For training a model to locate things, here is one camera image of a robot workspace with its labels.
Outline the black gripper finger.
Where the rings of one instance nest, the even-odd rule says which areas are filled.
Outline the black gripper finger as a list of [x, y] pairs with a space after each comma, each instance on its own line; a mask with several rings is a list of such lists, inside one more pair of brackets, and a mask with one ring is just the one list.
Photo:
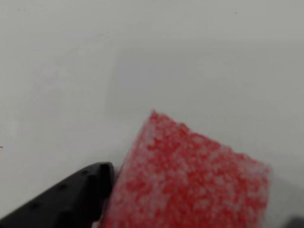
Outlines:
[[284, 223], [284, 228], [304, 228], [304, 217], [295, 216]]
[[0, 220], [2, 228], [90, 228], [112, 192], [114, 167], [98, 162], [71, 174]]

